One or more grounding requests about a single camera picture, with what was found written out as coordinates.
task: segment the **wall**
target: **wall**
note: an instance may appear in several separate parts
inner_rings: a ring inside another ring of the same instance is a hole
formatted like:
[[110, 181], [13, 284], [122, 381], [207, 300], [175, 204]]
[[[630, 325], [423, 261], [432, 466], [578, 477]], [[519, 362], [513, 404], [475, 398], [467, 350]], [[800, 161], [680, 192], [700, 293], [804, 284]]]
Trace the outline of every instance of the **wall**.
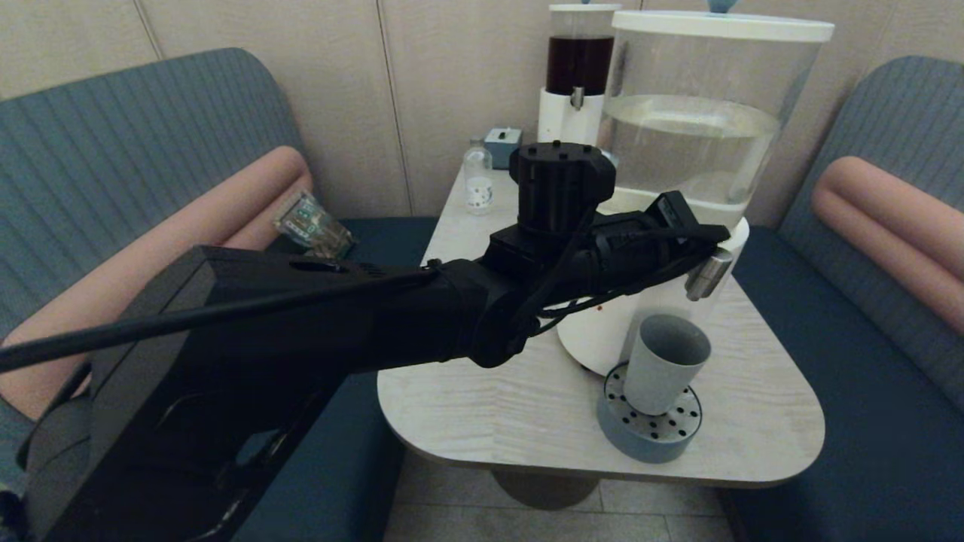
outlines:
[[[287, 94], [329, 210], [435, 215], [469, 137], [510, 124], [532, 139], [552, 1], [4, 0], [0, 96], [244, 47]], [[646, 9], [705, 6], [645, 0]], [[964, 62], [964, 0], [741, 0], [735, 12], [837, 24], [747, 210], [758, 224], [779, 223], [871, 69], [906, 54]]]

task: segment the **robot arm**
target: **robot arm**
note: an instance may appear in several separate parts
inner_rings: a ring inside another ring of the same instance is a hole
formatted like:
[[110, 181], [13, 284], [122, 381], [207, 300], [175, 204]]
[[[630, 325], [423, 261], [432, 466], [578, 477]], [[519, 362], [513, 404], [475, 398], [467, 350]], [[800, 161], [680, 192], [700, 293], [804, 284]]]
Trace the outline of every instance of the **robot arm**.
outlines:
[[10, 370], [102, 348], [21, 449], [25, 529], [50, 541], [228, 540], [348, 374], [501, 365], [551, 325], [539, 316], [676, 278], [729, 236], [697, 224], [679, 193], [596, 214], [615, 171], [591, 147], [529, 146], [512, 164], [519, 222], [476, 261], [387, 268], [198, 247], [120, 324], [0, 351]]

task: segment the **cup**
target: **cup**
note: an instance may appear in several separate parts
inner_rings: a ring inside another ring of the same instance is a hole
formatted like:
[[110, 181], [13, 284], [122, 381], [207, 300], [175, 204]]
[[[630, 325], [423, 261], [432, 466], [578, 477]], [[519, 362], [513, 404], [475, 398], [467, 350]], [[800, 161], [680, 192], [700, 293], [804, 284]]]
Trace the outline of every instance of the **cup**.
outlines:
[[673, 406], [710, 357], [710, 339], [692, 322], [654, 314], [639, 325], [624, 393], [632, 408], [659, 416]]

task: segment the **white table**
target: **white table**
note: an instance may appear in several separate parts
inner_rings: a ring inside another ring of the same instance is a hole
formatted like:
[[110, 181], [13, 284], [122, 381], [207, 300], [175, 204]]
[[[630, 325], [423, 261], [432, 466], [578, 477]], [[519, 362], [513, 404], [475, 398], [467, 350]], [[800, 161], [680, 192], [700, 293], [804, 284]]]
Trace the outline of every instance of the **white table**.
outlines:
[[[489, 234], [516, 220], [518, 190], [495, 179], [495, 208], [469, 215], [458, 178], [425, 258], [483, 254]], [[720, 487], [765, 487], [809, 467], [823, 445], [823, 413], [810, 385], [736, 281], [709, 323], [713, 354], [693, 381], [703, 425], [679, 459], [641, 463], [607, 441], [596, 419], [602, 378], [583, 369], [555, 332], [493, 369], [470, 360], [381, 371], [388, 423], [435, 461], [535, 474]]]

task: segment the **perforated drip tray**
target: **perforated drip tray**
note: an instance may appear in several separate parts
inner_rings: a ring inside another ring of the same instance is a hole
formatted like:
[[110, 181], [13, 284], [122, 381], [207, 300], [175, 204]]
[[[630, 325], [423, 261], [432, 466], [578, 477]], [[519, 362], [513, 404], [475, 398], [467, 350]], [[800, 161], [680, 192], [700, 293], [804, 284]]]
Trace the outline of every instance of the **perforated drip tray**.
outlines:
[[650, 416], [632, 408], [623, 394], [629, 364], [609, 371], [597, 408], [602, 432], [624, 454], [647, 463], [679, 457], [703, 423], [703, 407], [691, 387], [680, 390], [665, 414]]

